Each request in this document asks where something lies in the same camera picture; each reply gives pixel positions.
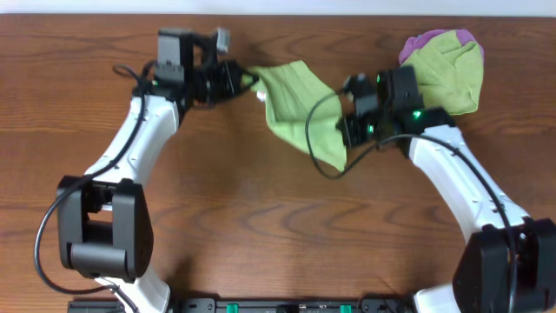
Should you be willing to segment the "light green microfiber cloth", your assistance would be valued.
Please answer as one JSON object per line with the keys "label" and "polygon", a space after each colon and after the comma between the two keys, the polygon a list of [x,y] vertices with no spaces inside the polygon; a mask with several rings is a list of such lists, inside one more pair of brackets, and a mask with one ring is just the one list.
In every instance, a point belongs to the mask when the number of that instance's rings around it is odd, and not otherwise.
{"label": "light green microfiber cloth", "polygon": [[296,149],[343,171],[347,149],[336,129],[342,107],[335,92],[301,60],[253,66],[248,72],[259,77],[251,90],[265,103],[269,129]]}

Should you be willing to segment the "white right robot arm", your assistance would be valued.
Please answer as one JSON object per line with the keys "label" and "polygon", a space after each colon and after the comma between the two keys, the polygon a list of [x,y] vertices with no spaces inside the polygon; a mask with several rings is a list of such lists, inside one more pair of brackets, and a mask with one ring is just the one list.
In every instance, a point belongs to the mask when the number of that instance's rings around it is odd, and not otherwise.
{"label": "white right robot arm", "polygon": [[533,219],[487,174],[450,114],[428,108],[411,67],[350,76],[337,124],[348,149],[394,143],[440,193],[466,248],[451,283],[414,294],[417,312],[544,312],[555,306],[555,224]]}

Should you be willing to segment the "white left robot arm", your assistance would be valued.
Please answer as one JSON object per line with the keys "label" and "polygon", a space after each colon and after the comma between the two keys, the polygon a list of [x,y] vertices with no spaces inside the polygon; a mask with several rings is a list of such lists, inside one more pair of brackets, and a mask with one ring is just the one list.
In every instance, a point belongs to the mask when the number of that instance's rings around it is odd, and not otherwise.
{"label": "white left robot arm", "polygon": [[229,32],[161,29],[158,52],[140,73],[129,113],[102,156],[57,187],[59,255],[64,268],[116,293],[126,312],[165,312],[170,288],[150,265],[154,232],[144,185],[165,143],[196,105],[205,110],[248,90],[248,73],[228,53]]}

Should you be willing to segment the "olive green folded cloth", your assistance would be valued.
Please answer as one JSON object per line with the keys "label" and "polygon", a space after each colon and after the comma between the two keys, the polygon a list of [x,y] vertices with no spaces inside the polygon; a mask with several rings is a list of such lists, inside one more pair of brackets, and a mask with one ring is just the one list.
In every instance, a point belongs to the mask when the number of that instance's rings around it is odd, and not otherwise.
{"label": "olive green folded cloth", "polygon": [[442,107],[451,115],[474,113],[479,108],[484,50],[476,42],[461,46],[455,30],[433,38],[401,66],[414,68],[427,108]]}

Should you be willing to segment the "purple cloth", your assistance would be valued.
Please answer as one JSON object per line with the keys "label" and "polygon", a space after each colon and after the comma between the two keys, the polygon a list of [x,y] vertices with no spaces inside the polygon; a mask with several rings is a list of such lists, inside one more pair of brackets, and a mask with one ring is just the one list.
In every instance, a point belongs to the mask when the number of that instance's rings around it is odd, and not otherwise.
{"label": "purple cloth", "polygon": [[[418,35],[417,37],[409,37],[408,40],[406,40],[403,49],[398,55],[399,65],[402,65],[413,54],[415,50],[423,48],[430,40],[446,32],[449,32],[449,30],[430,30]],[[476,38],[466,29],[455,30],[455,34],[461,46],[464,46],[469,42],[478,42]]]}

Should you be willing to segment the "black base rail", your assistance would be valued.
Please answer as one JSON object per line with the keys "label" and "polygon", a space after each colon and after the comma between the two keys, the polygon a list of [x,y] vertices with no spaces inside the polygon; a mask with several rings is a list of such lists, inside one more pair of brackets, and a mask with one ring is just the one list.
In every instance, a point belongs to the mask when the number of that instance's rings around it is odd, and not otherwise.
{"label": "black base rail", "polygon": [[166,312],[166,313],[414,313],[412,301],[399,298],[353,299],[169,299],[152,303],[79,299],[68,302],[67,313]]}

